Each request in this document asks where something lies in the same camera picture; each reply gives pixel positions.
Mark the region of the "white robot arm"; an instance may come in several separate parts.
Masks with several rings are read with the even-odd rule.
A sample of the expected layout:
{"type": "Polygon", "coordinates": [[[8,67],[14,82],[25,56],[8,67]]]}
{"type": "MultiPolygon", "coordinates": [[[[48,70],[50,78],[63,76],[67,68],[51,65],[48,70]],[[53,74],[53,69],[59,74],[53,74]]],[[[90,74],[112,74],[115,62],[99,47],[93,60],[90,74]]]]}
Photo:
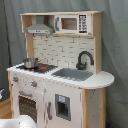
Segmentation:
{"type": "Polygon", "coordinates": [[[37,128],[35,121],[28,115],[13,119],[0,119],[0,128],[37,128]]]}

